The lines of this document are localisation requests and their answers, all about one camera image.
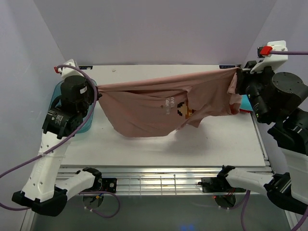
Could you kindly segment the dusty pink t shirt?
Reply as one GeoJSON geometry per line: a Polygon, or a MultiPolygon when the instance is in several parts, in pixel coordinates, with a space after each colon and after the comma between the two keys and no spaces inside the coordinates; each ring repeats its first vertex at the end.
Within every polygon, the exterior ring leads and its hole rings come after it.
{"type": "Polygon", "coordinates": [[[239,113],[236,72],[228,68],[141,81],[99,85],[107,119],[129,138],[166,136],[208,116],[239,113]]]}

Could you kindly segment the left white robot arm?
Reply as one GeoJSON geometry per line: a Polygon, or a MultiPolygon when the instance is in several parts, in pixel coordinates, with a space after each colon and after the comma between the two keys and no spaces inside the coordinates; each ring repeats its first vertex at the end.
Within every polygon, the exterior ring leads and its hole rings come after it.
{"type": "Polygon", "coordinates": [[[40,215],[55,217],[73,196],[84,190],[97,192],[101,189],[101,172],[89,167],[62,183],[55,182],[70,144],[66,138],[90,118],[97,98],[92,85],[83,76],[70,76],[61,83],[60,95],[51,103],[42,126],[38,160],[25,186],[13,194],[13,202],[40,215]]]}

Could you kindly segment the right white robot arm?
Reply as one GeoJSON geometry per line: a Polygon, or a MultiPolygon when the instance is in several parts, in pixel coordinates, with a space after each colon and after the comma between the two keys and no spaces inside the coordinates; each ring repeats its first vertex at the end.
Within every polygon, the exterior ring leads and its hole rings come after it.
{"type": "Polygon", "coordinates": [[[258,123],[268,130],[285,156],[288,171],[260,175],[234,166],[223,166],[217,175],[223,191],[242,188],[268,197],[277,207],[297,214],[308,213],[308,113],[299,108],[308,87],[289,72],[275,73],[266,66],[260,73],[238,69],[235,92],[246,95],[258,123]]]}

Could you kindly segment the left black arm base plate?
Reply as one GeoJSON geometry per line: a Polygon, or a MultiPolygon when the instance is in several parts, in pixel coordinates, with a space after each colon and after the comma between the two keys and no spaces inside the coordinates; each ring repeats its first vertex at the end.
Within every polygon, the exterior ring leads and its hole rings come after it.
{"type": "Polygon", "coordinates": [[[101,178],[98,180],[99,191],[105,191],[110,193],[116,193],[117,178],[101,178]]]}

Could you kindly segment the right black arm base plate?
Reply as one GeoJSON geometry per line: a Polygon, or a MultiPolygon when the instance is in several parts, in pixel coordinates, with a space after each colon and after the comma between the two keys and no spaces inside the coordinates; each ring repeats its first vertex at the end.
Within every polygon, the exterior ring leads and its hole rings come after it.
{"type": "Polygon", "coordinates": [[[214,192],[214,193],[243,193],[246,192],[243,188],[234,188],[226,180],[221,180],[217,177],[214,178],[201,178],[198,185],[202,187],[202,192],[214,192]]]}

